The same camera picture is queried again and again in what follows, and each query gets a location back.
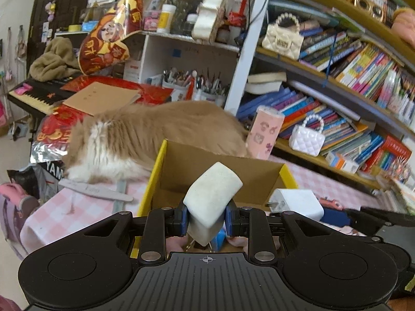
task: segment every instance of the orange fluffy cat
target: orange fluffy cat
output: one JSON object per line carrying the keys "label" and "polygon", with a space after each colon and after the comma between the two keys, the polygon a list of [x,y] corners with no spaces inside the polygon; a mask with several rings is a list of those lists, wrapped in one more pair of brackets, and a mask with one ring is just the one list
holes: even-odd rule
{"label": "orange fluffy cat", "polygon": [[164,139],[217,154],[248,156],[243,127],[213,103],[134,104],[87,117],[73,127],[62,159],[66,176],[81,182],[149,176]]}

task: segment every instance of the brown blanket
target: brown blanket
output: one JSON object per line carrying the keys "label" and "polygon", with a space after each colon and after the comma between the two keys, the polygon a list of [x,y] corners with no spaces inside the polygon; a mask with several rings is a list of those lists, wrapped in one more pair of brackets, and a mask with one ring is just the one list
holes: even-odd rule
{"label": "brown blanket", "polygon": [[78,60],[68,38],[56,37],[45,48],[29,69],[32,78],[39,82],[69,77],[79,71]]}

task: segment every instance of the white pole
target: white pole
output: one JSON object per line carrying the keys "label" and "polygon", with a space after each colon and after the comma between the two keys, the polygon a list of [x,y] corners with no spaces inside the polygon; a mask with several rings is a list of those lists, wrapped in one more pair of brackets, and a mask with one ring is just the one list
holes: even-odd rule
{"label": "white pole", "polygon": [[241,98],[244,94],[245,84],[250,73],[252,60],[257,48],[259,33],[261,32],[267,9],[268,0],[255,0],[251,13],[251,19],[255,20],[248,29],[248,34],[246,35],[244,46],[241,50],[241,56],[236,65],[228,99],[225,104],[225,110],[233,115],[238,111]]}

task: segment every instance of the door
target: door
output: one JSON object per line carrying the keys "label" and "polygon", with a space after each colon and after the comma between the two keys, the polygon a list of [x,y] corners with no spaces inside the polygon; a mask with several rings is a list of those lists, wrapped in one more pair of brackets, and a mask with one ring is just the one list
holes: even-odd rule
{"label": "door", "polygon": [[[33,61],[43,54],[46,43],[41,42],[43,23],[47,22],[48,14],[45,6],[53,0],[34,0],[30,19],[29,38],[27,41],[27,71]],[[54,37],[57,28],[67,28],[78,24],[82,9],[86,8],[88,0],[56,0],[55,18],[49,23]]]}

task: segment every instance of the cream quilted handbag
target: cream quilted handbag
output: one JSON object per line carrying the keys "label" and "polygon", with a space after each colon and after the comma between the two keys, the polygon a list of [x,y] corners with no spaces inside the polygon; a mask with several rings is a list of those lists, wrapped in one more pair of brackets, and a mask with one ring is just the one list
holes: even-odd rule
{"label": "cream quilted handbag", "polygon": [[[310,119],[316,118],[320,121],[318,131],[306,127]],[[324,128],[324,120],[317,114],[308,116],[302,125],[296,125],[291,134],[288,144],[295,151],[300,151],[310,156],[318,156],[326,137],[322,134]]]}
{"label": "cream quilted handbag", "polygon": [[[285,18],[290,18],[294,21],[296,26],[295,32],[279,26]],[[291,13],[284,13],[278,16],[275,24],[268,25],[262,46],[275,53],[287,56],[293,60],[298,60],[303,40],[304,37],[300,35],[298,19]]]}

